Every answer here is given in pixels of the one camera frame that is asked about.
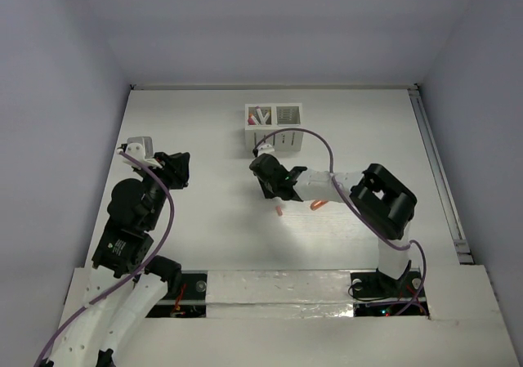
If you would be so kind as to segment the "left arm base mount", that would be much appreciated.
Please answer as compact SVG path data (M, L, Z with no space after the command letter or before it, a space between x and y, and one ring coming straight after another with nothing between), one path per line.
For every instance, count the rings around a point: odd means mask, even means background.
M157 302L157 306L166 307L168 316L172 318L204 318L207 290L206 271L183 271L179 292L169 293Z

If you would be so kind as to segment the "white marker purple cap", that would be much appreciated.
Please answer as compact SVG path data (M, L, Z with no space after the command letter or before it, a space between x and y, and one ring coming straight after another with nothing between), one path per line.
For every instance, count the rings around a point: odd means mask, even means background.
M266 117L265 117L265 115L263 114L261 107L260 107L260 106L257 106L257 107L256 107L256 111L257 111L257 116L258 116L258 118L259 118L259 120L260 120L260 123L261 123L262 125L266 125Z

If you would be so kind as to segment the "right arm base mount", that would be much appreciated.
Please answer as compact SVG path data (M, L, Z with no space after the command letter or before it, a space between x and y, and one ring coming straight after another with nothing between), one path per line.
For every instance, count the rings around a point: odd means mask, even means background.
M420 271L410 271L398 281L387 280L377 271L351 273L347 293L355 317L429 316Z

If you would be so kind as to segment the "white marker orange cap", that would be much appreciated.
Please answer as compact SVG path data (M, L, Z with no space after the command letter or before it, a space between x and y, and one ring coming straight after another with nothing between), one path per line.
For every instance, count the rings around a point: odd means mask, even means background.
M251 125L260 125L261 123L258 121L258 119L253 115L253 114L250 114L249 115L249 123Z

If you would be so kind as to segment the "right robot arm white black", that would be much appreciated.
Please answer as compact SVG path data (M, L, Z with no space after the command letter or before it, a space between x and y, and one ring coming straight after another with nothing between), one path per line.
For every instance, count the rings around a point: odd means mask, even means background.
M418 203L416 196L379 163L363 172L290 170L272 154L260 154L249 165L267 199L343 203L378 237L376 285L386 295L398 293L411 268L407 238Z

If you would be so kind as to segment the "white marker yellow cap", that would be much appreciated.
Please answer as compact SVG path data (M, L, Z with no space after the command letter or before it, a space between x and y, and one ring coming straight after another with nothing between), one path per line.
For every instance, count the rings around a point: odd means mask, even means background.
M266 113L263 114L262 123L264 125L270 125L271 124L270 112L266 112Z

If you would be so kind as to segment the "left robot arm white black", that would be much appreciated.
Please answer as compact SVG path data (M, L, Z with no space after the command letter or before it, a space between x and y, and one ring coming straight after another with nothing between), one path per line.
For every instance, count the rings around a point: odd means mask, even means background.
M140 144L123 145L118 154L139 177L112 189L82 305L52 335L37 366L116 366L154 305L183 290L181 265L159 256L162 244L149 233L165 204L174 220L170 192L187 187L190 155L149 155Z

